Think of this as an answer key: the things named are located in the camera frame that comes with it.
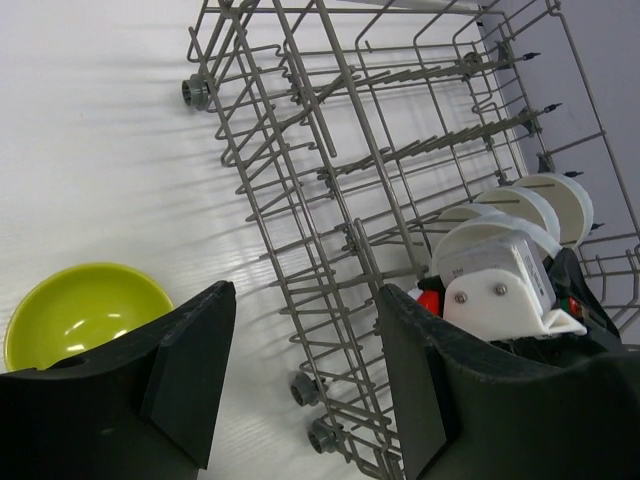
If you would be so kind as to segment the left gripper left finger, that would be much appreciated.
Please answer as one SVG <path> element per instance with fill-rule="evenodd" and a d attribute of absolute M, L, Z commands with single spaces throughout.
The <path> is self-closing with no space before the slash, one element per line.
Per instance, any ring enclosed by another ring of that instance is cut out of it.
<path fill-rule="evenodd" d="M 194 479 L 210 461 L 235 326 L 219 281 L 44 369 L 1 377 L 5 479 Z"/>

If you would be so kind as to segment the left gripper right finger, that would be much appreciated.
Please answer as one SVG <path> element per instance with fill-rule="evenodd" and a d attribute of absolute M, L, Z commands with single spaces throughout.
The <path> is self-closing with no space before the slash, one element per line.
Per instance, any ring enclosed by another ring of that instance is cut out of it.
<path fill-rule="evenodd" d="M 639 356 L 558 368 L 432 315 L 394 285 L 378 310 L 409 479 L 635 479 Z"/>

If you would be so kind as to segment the white bowl stack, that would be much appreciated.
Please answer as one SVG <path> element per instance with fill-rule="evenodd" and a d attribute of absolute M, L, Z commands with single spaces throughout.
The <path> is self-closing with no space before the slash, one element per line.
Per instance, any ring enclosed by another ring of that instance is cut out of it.
<path fill-rule="evenodd" d="M 430 273 L 440 273 L 438 262 L 446 254 L 516 230 L 531 237 L 543 259 L 554 258 L 561 250 L 559 242 L 544 228 L 529 220 L 498 212 L 467 220 L 449 231 L 433 251 Z"/>

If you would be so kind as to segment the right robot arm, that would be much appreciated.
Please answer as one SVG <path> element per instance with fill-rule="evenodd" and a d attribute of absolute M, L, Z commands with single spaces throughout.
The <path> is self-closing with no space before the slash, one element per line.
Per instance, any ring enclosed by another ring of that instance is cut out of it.
<path fill-rule="evenodd" d="M 620 332 L 587 285 L 576 253 L 563 248 L 543 266 L 556 295 L 555 306 L 587 329 L 584 335 L 556 334 L 494 341 L 493 346 L 534 362 L 565 368 L 605 354 L 639 353 L 622 342 Z"/>

